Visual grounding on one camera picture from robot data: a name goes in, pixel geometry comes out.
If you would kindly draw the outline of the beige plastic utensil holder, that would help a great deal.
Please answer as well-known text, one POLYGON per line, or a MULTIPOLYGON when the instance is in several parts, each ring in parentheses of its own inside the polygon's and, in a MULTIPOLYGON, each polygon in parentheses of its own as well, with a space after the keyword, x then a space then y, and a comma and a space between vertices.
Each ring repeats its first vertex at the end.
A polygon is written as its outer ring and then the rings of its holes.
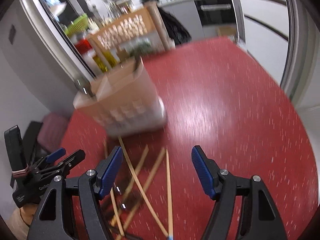
POLYGON ((102 126, 111 138, 154 131, 167 113, 141 57, 132 57, 89 83, 91 94, 77 92, 73 106, 102 126))

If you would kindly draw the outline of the bamboo chopstick blue tip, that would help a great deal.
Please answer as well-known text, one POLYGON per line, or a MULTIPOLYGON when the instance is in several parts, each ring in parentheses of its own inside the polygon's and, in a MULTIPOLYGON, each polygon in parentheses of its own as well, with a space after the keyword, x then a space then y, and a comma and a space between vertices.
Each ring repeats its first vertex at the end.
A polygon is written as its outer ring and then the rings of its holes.
POLYGON ((118 137, 120 146, 123 150, 123 154, 125 157, 125 160, 127 162, 128 168, 131 172, 132 178, 134 179, 135 183, 137 184, 137 187, 140 191, 140 194, 142 198, 144 199, 144 202, 146 203, 148 210, 150 211, 151 215, 153 216, 154 220, 156 221, 157 225, 163 232, 163 235, 167 237, 167 239, 174 239, 174 222, 173 222, 173 207, 172 207, 172 189, 171 189, 171 174, 170 174, 170 160, 169 160, 169 152, 167 149, 162 148, 161 152, 159 154, 160 160, 157 160, 152 168, 154 173, 156 173, 156 169, 158 167, 157 164, 161 164, 163 157, 166 158, 166 176, 167 176, 167 208, 168 208, 168 230, 165 229, 164 225, 161 223, 159 217, 157 216, 156 212, 154 211, 154 208, 152 207, 144 187, 142 187, 138 176, 136 172, 133 169, 131 160, 129 158, 129 155, 126 151, 125 145, 123 143, 123 140, 121 137, 118 137))

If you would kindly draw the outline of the pink chair cushion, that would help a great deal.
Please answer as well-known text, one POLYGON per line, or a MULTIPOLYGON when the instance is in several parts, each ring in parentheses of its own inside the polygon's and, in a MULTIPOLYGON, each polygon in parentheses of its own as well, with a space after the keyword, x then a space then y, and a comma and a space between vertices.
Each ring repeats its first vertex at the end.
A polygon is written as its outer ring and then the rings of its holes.
POLYGON ((37 142, 47 152, 52 153, 60 148, 69 120, 56 113, 49 113, 42 120, 37 142))

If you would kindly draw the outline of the yellow oil bottle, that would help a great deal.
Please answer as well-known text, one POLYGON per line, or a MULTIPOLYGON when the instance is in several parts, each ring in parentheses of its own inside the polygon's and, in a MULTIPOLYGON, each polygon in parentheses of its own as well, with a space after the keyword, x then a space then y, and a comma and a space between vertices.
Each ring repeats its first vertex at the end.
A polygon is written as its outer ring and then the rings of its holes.
POLYGON ((109 72, 118 64, 118 61, 110 50, 103 51, 101 53, 95 52, 93 60, 103 73, 109 72))

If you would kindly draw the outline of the red plastic basin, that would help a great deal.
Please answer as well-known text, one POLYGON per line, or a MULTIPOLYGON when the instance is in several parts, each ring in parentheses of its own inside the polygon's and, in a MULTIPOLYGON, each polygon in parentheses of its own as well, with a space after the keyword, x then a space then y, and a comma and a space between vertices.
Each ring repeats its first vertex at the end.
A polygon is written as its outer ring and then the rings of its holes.
POLYGON ((88 51, 93 49, 90 43, 86 39, 82 39, 78 41, 74 46, 80 55, 86 54, 88 51))

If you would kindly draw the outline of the green plastic basket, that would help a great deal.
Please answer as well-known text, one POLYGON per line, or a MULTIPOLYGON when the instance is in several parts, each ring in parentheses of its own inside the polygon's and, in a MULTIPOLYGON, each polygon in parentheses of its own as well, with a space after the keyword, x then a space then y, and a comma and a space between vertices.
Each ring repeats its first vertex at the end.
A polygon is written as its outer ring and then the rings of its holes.
POLYGON ((74 34, 81 33, 88 28, 88 24, 88 16, 87 14, 83 14, 67 26, 65 34, 71 37, 74 34))

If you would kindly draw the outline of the beige flower-cutout storage cart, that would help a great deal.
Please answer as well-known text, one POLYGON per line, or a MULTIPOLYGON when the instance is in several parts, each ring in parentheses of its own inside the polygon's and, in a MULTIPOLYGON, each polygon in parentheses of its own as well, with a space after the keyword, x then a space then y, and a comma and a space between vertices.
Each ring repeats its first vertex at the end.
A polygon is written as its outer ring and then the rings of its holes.
POLYGON ((156 2, 120 16, 86 39, 95 52, 110 50, 118 63, 136 54, 154 54, 175 48, 156 2))

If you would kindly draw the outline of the black garbage bag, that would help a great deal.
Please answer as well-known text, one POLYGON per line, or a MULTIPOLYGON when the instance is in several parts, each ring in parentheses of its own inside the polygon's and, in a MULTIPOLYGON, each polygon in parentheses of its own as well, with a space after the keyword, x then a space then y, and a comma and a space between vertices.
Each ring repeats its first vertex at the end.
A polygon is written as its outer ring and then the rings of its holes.
POLYGON ((180 45, 191 41, 191 35, 176 17, 160 7, 158 7, 158 10, 168 35, 174 41, 175 45, 180 45))

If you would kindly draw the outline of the cardboard box on floor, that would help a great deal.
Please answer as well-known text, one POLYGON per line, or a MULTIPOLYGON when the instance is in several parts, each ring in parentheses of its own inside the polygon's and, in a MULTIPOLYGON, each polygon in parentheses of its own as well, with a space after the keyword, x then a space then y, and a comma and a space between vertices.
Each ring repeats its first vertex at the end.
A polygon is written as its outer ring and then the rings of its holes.
POLYGON ((219 37, 228 37, 232 41, 235 41, 238 35, 236 28, 230 26, 218 27, 217 34, 219 37))

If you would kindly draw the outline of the white refrigerator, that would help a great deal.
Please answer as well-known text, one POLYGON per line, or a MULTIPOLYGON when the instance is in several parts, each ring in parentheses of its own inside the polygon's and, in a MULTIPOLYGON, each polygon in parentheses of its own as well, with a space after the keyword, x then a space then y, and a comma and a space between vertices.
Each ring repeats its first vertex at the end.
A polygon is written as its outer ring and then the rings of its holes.
POLYGON ((247 52, 276 83, 284 75, 289 47, 286 0, 240 0, 247 52))

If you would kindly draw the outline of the black built-in oven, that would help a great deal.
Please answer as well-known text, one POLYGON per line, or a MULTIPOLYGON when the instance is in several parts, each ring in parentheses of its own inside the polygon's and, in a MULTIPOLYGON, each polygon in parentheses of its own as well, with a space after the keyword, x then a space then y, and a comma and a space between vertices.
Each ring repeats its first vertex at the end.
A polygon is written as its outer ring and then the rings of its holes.
POLYGON ((195 0, 202 26, 236 24, 232 0, 195 0))

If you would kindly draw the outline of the grey wall switch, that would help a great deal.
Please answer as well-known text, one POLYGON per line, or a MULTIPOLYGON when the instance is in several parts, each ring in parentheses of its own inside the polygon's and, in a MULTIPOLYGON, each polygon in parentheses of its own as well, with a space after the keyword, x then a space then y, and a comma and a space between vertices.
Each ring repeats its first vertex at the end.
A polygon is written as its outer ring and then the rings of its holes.
POLYGON ((9 30, 9 37, 8 37, 8 40, 9 40, 11 45, 14 44, 15 36, 16 36, 16 28, 12 24, 11 27, 10 27, 10 30, 9 30))

